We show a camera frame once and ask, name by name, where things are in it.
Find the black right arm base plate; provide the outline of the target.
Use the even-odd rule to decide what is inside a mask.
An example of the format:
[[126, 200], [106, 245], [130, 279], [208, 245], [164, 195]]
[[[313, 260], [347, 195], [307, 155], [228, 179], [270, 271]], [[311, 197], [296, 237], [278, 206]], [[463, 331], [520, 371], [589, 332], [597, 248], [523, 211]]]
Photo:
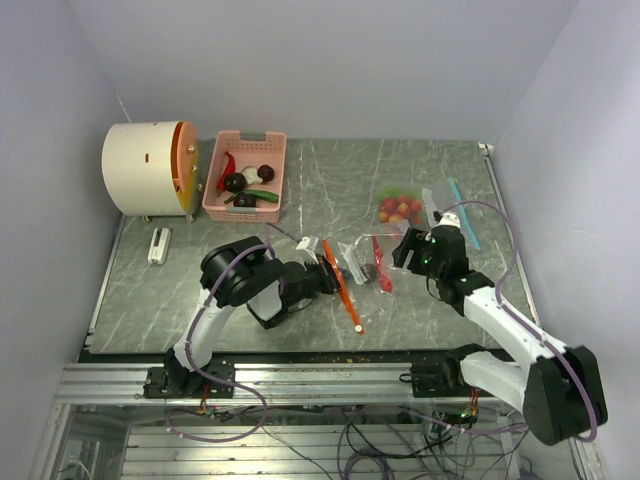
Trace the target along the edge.
[[472, 393], [470, 386], [450, 381], [439, 364], [412, 364], [408, 372], [399, 375], [399, 381], [411, 387], [416, 399], [464, 398]]

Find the dark fake eggplant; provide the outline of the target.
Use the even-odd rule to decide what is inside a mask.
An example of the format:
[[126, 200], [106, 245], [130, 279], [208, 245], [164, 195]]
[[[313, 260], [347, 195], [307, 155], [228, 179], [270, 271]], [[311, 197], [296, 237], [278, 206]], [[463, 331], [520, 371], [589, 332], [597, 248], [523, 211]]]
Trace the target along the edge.
[[224, 190], [230, 193], [239, 193], [248, 185], [242, 173], [234, 172], [225, 176], [223, 181]]

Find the white fake mushroom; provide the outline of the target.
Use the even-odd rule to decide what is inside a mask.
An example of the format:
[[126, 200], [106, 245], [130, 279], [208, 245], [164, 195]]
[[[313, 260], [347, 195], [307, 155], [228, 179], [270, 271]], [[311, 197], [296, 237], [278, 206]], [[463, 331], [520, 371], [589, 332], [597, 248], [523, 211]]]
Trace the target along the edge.
[[248, 166], [241, 171], [241, 174], [245, 178], [248, 185], [262, 183], [262, 180], [257, 175], [257, 170], [258, 169], [254, 166]]

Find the green fake chili pepper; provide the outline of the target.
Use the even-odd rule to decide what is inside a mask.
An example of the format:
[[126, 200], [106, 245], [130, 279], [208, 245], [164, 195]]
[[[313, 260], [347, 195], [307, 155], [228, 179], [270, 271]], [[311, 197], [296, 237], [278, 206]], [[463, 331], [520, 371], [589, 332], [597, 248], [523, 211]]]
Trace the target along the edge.
[[[253, 194], [256, 198], [257, 198], [257, 202], [258, 201], [264, 201], [267, 203], [271, 203], [271, 204], [277, 204], [279, 202], [279, 195], [273, 192], [269, 192], [269, 191], [264, 191], [264, 190], [243, 190], [239, 193], [242, 192], [246, 192], [246, 193], [251, 193]], [[232, 194], [229, 198], [227, 198], [224, 203], [225, 204], [233, 204], [233, 200], [234, 198], [239, 194], [239, 193], [234, 193]]]

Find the red fake chili pepper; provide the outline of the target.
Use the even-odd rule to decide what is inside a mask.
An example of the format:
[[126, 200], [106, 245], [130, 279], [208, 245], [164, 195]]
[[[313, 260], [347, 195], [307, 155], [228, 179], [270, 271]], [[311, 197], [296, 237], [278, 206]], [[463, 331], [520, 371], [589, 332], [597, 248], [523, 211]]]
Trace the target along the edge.
[[229, 152], [229, 151], [225, 151], [224, 152], [225, 158], [226, 158], [226, 164], [222, 170], [222, 173], [217, 181], [217, 187], [216, 187], [216, 192], [218, 195], [221, 195], [223, 192], [225, 192], [224, 190], [224, 186], [223, 186], [223, 181], [226, 175], [234, 173], [236, 170], [236, 161], [235, 161], [235, 157]]

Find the dark red fake fruit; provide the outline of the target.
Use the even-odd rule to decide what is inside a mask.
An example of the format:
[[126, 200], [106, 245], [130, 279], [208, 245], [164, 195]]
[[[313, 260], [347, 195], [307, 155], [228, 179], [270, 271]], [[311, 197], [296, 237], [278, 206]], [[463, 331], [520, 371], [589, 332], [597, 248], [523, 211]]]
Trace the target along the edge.
[[261, 165], [257, 170], [258, 177], [263, 183], [269, 183], [275, 178], [275, 171], [269, 165]]

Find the pink perforated plastic basket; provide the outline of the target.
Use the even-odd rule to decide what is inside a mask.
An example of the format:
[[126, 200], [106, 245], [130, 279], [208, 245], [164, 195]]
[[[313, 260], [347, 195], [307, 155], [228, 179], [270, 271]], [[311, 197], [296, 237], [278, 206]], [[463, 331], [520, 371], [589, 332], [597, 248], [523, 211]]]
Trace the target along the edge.
[[279, 221], [287, 136], [283, 133], [218, 133], [202, 208], [218, 222]]

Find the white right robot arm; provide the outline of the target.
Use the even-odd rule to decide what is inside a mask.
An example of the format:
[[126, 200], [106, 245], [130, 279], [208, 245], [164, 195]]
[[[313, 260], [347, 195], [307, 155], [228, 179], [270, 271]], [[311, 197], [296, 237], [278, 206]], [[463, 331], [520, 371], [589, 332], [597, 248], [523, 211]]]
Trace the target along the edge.
[[473, 387], [493, 395], [517, 410], [548, 446], [595, 438], [608, 411], [594, 353], [548, 335], [501, 298], [496, 284], [471, 268], [459, 227], [410, 228], [392, 259], [394, 267], [425, 277], [439, 301], [483, 329], [510, 357], [503, 361], [478, 344], [447, 352], [440, 380], [448, 393], [459, 396]]

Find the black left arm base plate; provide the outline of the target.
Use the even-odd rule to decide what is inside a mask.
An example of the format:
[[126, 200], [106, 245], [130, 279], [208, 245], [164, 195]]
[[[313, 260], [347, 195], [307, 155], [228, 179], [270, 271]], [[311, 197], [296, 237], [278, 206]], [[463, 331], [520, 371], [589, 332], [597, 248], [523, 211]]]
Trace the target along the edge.
[[145, 399], [196, 399], [204, 394], [207, 394], [208, 398], [228, 399], [233, 393], [232, 386], [213, 382], [197, 372], [189, 372], [182, 367], [150, 368], [143, 384]]

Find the blue zip bag with strawberries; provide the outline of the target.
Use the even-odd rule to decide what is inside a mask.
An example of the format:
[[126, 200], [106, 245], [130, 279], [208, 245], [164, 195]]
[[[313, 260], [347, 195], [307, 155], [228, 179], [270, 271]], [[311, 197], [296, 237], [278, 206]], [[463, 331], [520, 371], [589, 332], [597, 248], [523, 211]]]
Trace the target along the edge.
[[379, 221], [405, 219], [411, 226], [435, 226], [446, 207], [458, 204], [463, 197], [452, 177], [428, 186], [385, 186], [377, 195]]

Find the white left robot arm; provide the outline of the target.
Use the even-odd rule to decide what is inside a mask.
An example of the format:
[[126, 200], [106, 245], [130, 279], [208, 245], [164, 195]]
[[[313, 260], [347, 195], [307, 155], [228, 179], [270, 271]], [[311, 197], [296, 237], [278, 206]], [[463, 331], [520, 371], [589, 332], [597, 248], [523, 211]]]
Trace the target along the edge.
[[200, 296], [189, 326], [167, 352], [169, 388], [192, 397], [203, 387], [215, 341], [236, 308], [245, 306], [265, 330], [298, 312], [320, 294], [341, 290], [340, 271], [323, 255], [305, 263], [283, 262], [272, 247], [251, 236], [211, 250], [201, 261]]

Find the orange zip bag with vegetables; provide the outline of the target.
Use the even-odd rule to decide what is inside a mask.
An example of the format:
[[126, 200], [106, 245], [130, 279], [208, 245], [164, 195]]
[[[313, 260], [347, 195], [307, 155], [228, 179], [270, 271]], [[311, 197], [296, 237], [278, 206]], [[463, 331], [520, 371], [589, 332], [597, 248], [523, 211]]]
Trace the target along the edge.
[[350, 240], [322, 241], [323, 254], [338, 279], [338, 296], [359, 335], [389, 317], [402, 297], [404, 274], [393, 266], [392, 251], [405, 232], [383, 224]]

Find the dark purple fake plum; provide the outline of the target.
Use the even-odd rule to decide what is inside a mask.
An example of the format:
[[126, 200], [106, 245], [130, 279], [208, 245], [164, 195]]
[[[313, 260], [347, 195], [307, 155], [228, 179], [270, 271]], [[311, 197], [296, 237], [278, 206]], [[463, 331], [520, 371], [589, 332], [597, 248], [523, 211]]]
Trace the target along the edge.
[[233, 206], [238, 208], [255, 208], [256, 205], [257, 198], [251, 193], [239, 193], [233, 200]]

